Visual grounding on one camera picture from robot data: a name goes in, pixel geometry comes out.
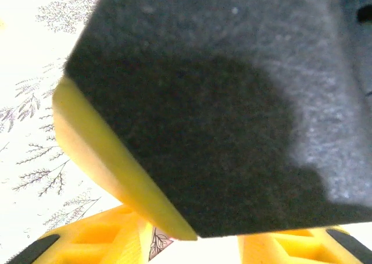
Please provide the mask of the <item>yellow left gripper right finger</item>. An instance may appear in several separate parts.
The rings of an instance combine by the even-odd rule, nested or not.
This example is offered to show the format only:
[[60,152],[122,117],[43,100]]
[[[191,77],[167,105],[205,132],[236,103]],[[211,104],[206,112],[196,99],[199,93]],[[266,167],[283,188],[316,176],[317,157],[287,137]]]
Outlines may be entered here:
[[371,250],[339,226],[238,236],[241,263],[371,263]]

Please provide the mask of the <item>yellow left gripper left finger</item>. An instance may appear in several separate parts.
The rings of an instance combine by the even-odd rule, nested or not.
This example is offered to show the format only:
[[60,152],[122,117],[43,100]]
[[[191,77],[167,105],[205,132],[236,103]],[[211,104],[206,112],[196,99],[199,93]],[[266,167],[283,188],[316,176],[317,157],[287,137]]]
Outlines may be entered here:
[[9,263],[147,263],[152,230],[122,205],[45,233]]

